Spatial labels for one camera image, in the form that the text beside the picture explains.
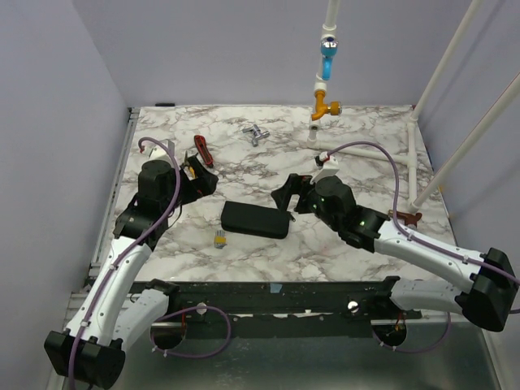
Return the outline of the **black zip tool case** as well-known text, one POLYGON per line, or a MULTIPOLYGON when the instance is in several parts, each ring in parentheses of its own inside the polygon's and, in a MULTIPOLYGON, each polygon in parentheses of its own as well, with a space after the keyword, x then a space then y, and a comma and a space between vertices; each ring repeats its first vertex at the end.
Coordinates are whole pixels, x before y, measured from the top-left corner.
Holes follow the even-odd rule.
POLYGON ((295 219, 277 208, 225 201, 220 221, 226 232, 282 240, 295 219))

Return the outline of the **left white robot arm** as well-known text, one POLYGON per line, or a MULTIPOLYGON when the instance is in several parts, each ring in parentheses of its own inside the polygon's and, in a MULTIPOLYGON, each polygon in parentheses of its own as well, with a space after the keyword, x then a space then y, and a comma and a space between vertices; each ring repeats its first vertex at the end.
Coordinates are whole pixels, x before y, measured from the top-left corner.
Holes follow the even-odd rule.
POLYGON ((156 318, 174 319, 180 301, 169 282, 154 282, 123 313, 133 282, 169 228, 174 208, 211 195, 218 178, 187 157, 179 170, 167 161, 150 160, 141 167, 138 187, 115 221, 110 250, 88 296, 63 331, 51 331, 44 349, 58 375, 99 388, 119 378, 126 353, 156 318))

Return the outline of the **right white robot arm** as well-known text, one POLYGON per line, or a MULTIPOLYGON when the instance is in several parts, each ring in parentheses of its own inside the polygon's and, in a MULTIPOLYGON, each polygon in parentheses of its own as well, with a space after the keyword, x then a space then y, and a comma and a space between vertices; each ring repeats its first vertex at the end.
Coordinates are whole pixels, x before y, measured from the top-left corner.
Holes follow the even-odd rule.
POLYGON ((335 175, 313 182, 308 175, 291 174, 271 196, 279 210, 287 210, 297 196, 296 213, 315 215, 355 249, 398 258, 438 276, 396 281, 373 300, 379 316, 436 310, 460 314, 491 332, 504 330, 519 282, 503 251, 463 249, 397 225, 388 215, 358 205, 351 188, 335 175))

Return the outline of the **red black utility knife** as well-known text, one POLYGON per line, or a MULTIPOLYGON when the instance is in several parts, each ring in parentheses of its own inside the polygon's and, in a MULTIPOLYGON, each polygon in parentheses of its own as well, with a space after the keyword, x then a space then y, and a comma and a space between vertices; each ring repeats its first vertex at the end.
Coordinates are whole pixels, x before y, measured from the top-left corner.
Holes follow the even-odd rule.
POLYGON ((195 135, 193 137, 193 139, 194 139, 194 144, 196 146, 197 152, 200 154, 204 164, 209 168, 213 168, 214 159, 208 149, 205 137, 202 135, 195 135))

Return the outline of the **yellow hex key set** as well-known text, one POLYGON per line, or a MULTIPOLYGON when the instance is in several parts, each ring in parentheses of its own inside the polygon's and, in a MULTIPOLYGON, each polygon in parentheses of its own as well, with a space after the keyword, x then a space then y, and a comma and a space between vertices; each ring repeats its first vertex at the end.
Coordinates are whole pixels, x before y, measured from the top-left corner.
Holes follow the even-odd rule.
POLYGON ((214 236, 214 247, 217 249, 223 249, 227 245, 227 239, 225 231, 217 230, 214 236))

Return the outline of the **silver metal faucet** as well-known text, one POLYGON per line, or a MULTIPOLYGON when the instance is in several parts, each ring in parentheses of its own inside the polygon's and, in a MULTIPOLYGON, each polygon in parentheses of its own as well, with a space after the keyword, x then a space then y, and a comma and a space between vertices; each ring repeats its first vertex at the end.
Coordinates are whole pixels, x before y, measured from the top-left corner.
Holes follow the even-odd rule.
POLYGON ((252 126, 248 128, 244 128, 242 130, 244 134, 250 134, 251 135, 251 144, 253 147, 258 146, 258 142, 261 139, 267 138, 270 136, 269 131, 263 131, 260 129, 260 127, 257 124, 253 124, 252 126))

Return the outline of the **orange faucet on pipe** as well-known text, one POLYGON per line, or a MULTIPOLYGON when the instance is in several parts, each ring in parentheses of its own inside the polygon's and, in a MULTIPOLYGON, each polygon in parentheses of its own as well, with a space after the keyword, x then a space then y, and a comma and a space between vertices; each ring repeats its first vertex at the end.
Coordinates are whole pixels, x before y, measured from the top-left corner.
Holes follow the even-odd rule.
POLYGON ((314 92, 315 105, 314 112, 310 116, 312 121, 318 121, 324 115, 339 116, 342 113, 342 105, 338 101, 333 101, 330 104, 324 101, 326 92, 319 89, 314 92))

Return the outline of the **brown brass faucet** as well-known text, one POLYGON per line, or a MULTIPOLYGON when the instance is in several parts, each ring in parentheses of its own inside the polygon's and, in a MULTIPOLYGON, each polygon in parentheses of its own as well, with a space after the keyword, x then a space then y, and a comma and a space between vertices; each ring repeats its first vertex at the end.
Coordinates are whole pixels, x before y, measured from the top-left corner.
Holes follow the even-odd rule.
POLYGON ((423 214, 418 212, 416 214, 406 213, 402 211, 389 210, 388 216, 393 220, 397 221, 402 226, 416 229, 418 222, 422 219, 423 214))

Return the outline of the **blue valve on pipe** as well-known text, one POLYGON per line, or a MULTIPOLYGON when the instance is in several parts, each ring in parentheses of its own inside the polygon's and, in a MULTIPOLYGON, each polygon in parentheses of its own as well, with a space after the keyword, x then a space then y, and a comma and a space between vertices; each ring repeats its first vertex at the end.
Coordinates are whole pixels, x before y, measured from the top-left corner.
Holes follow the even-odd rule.
POLYGON ((338 50, 338 40, 334 36, 326 36, 320 42, 320 53, 322 55, 321 78, 330 80, 332 75, 333 59, 338 50))

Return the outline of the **yellow handled pliers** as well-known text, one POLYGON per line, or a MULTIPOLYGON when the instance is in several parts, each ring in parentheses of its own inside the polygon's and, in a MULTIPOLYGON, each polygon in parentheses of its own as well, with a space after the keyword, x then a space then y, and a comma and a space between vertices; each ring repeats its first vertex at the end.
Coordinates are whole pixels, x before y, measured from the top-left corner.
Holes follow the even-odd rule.
POLYGON ((191 175, 191 177, 193 179, 197 178, 197 174, 196 174, 196 172, 194 171, 194 168, 192 167, 192 165, 189 162, 188 152, 185 152, 185 154, 184 154, 184 162, 183 162, 182 166, 183 166, 183 168, 185 170, 187 170, 190 173, 190 175, 191 175))

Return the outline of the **aluminium frame rail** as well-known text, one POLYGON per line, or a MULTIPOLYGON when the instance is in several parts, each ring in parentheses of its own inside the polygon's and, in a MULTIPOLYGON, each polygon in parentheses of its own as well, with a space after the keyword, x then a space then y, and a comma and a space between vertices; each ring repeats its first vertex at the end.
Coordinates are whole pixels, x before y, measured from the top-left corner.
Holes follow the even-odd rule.
POLYGON ((102 194, 104 197, 104 204, 102 207, 103 215, 102 221, 98 226, 95 236, 95 241, 89 246, 86 252, 87 257, 81 258, 80 279, 71 288, 67 295, 67 302, 63 310, 63 320, 60 323, 60 331, 64 330, 68 322, 68 315, 73 314, 72 297, 74 294, 79 294, 85 290, 85 285, 91 278, 90 271, 94 266, 99 266, 105 259, 108 241, 109 241, 109 227, 111 226, 112 218, 115 215, 115 203, 119 196, 121 183, 123 180, 124 169, 127 164, 128 155, 132 147, 132 139, 137 126, 137 121, 141 112, 139 106, 130 106, 127 108, 128 114, 124 117, 123 135, 118 138, 119 143, 115 147, 115 152, 110 155, 109 163, 104 167, 110 173, 110 182, 108 187, 104 187, 102 194))

